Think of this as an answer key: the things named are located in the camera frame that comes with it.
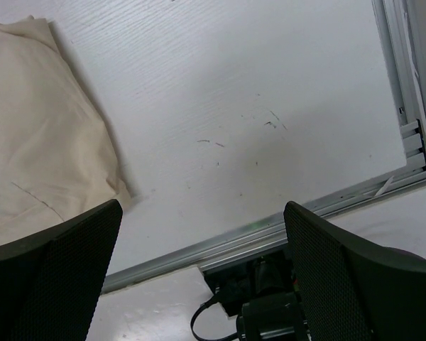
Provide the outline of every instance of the white panel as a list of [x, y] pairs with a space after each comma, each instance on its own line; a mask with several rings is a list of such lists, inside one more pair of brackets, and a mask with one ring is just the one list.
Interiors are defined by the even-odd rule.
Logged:
[[[101, 296], [87, 341], [190, 341], [190, 321], [200, 305], [212, 297], [198, 268], [184, 269], [121, 291]], [[236, 332], [216, 304], [196, 320], [196, 333], [219, 339]]]
[[0, 1], [30, 13], [136, 189], [110, 273], [405, 165], [371, 0]]

